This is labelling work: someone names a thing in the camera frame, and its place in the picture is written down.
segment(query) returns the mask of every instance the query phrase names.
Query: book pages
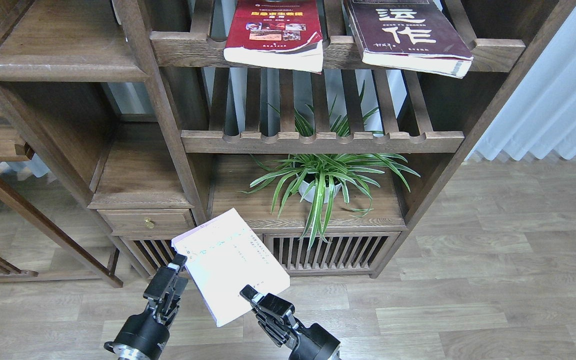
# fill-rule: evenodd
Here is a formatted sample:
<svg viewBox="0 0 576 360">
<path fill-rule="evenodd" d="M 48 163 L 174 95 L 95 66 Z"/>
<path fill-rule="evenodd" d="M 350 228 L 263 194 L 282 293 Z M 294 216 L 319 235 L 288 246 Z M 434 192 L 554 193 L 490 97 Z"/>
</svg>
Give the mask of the book pages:
<svg viewBox="0 0 576 360">
<path fill-rule="evenodd" d="M 185 268 L 217 327 L 252 309 L 240 296 L 246 285 L 275 295 L 290 287 L 286 270 L 235 209 L 175 237 L 172 246 L 188 257 Z"/>
</svg>

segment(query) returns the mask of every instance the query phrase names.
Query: white flower pot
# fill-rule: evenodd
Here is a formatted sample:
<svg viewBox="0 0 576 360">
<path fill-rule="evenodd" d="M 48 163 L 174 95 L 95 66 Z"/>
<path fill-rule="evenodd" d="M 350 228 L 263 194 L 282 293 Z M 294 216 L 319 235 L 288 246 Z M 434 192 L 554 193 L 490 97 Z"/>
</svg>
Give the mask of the white flower pot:
<svg viewBox="0 0 576 360">
<path fill-rule="evenodd" d="M 311 184 L 310 182 L 307 182 L 306 180 L 302 180 L 301 185 L 299 185 L 299 194 L 301 194 L 301 196 L 303 196 L 304 200 L 306 200 L 309 203 L 312 203 L 313 200 L 315 199 L 315 187 L 314 186 L 304 196 L 304 193 L 306 192 L 306 189 L 308 189 L 308 186 L 310 184 Z M 341 189 L 341 184 L 334 185 L 333 198 L 335 196 L 337 196 L 339 189 Z M 329 192 L 328 192 L 328 189 L 326 189 L 326 192 L 324 193 L 324 204 L 328 203 L 328 200 L 329 200 Z"/>
</svg>

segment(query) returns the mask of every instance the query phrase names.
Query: spider plant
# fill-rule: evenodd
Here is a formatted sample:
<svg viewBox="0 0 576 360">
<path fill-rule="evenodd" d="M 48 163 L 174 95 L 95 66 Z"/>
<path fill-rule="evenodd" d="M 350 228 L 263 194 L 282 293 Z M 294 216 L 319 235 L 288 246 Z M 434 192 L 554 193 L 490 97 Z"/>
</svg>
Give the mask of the spider plant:
<svg viewBox="0 0 576 360">
<path fill-rule="evenodd" d="M 359 99 L 362 100 L 364 96 L 364 88 L 361 89 Z M 328 117 L 332 117 L 332 109 L 335 106 L 336 98 L 333 101 Z M 308 105 L 311 112 L 314 114 L 314 109 Z M 363 115 L 363 121 L 372 114 L 378 111 L 378 107 L 371 109 Z M 299 111 L 295 109 L 295 129 L 300 135 L 309 137 L 314 134 L 313 125 L 306 117 L 302 116 Z M 347 115 L 339 115 L 334 119 L 330 130 L 335 132 L 340 137 L 347 137 L 350 134 L 350 126 L 348 124 Z M 371 194 L 370 185 L 380 187 L 379 183 L 370 174 L 383 174 L 383 168 L 392 171 L 396 174 L 404 186 L 410 191 L 410 187 L 403 173 L 413 174 L 419 176 L 416 171 L 407 167 L 402 163 L 407 163 L 405 157 L 398 153 L 298 153 L 289 154 L 286 159 L 271 160 L 274 167 L 267 166 L 253 156 L 254 161 L 259 167 L 268 171 L 263 176 L 256 178 L 250 183 L 250 191 L 242 191 L 246 194 L 253 194 L 265 187 L 272 184 L 277 180 L 277 184 L 272 194 L 272 205 L 270 206 L 270 213 L 275 211 L 277 205 L 279 218 L 290 196 L 294 196 L 299 192 L 299 187 L 304 180 L 310 182 L 306 191 L 301 195 L 300 202 L 304 200 L 306 194 L 314 189 L 313 201 L 308 212 L 304 230 L 301 233 L 300 239 L 308 236 L 310 242 L 308 248 L 313 246 L 315 237 L 319 236 L 325 241 L 325 234 L 330 223 L 330 217 L 334 208 L 334 196 L 336 194 L 336 185 L 340 185 L 343 194 L 343 202 L 350 203 L 349 187 L 358 189 L 370 200 L 370 206 L 365 209 L 349 209 L 351 212 L 357 213 L 353 215 L 362 217 L 370 210 L 372 210 L 373 196 Z"/>
</svg>

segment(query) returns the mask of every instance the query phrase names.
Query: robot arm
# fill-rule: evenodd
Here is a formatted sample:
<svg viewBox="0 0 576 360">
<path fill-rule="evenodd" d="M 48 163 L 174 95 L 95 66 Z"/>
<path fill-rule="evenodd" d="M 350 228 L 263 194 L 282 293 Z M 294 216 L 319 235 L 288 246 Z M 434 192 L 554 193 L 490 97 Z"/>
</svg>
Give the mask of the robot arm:
<svg viewBox="0 0 576 360">
<path fill-rule="evenodd" d="M 103 347 L 118 360 L 158 360 L 170 337 L 169 328 L 179 310 L 181 294 L 188 284 L 179 276 L 187 257 L 177 254 L 162 266 L 143 292 L 148 300 L 141 314 L 128 317 L 121 330 Z M 294 316 L 295 306 L 274 294 L 263 295 L 251 285 L 239 293 L 252 305 L 259 326 L 275 345 L 292 349 L 288 360 L 341 360 L 339 340 L 317 323 L 306 328 Z"/>
<path fill-rule="evenodd" d="M 274 294 L 246 285 L 239 293 L 252 305 L 257 323 L 277 347 L 292 349 L 288 360 L 341 360 L 339 340 L 318 323 L 305 327 L 295 317 L 295 306 Z"/>
<path fill-rule="evenodd" d="M 103 348 L 119 356 L 118 360 L 157 360 L 170 337 L 169 328 L 179 310 L 181 294 L 188 279 L 179 276 L 188 258 L 177 254 L 162 266 L 143 292 L 148 300 L 141 314 L 128 317 L 114 341 Z"/>
</svg>

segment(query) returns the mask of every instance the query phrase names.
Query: brass knob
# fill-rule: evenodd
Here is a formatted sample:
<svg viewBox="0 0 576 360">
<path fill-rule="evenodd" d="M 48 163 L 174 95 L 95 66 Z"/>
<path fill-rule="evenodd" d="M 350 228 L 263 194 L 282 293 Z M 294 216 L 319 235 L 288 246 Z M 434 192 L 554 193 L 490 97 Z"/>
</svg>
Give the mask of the brass knob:
<svg viewBox="0 0 576 360">
<path fill-rule="evenodd" d="M 155 228 L 155 223 L 151 220 L 151 218 L 145 218 L 145 219 L 143 219 L 143 221 L 145 222 L 146 229 Z"/>
</svg>

